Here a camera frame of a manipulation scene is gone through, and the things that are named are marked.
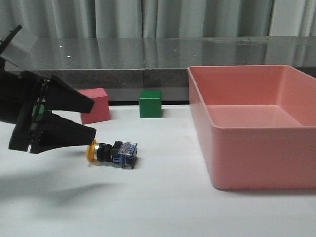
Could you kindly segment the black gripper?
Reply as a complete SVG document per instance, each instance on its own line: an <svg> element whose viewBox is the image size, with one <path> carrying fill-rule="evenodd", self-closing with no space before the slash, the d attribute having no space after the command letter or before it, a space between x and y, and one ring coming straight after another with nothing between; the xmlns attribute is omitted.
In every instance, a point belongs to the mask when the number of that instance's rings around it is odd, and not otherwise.
<svg viewBox="0 0 316 237"><path fill-rule="evenodd" d="M48 109L90 113L94 100L79 93L59 77L42 77L29 71L0 71L0 120L15 125L8 148L39 154L52 149L91 145L96 129L45 111Z"/></svg>

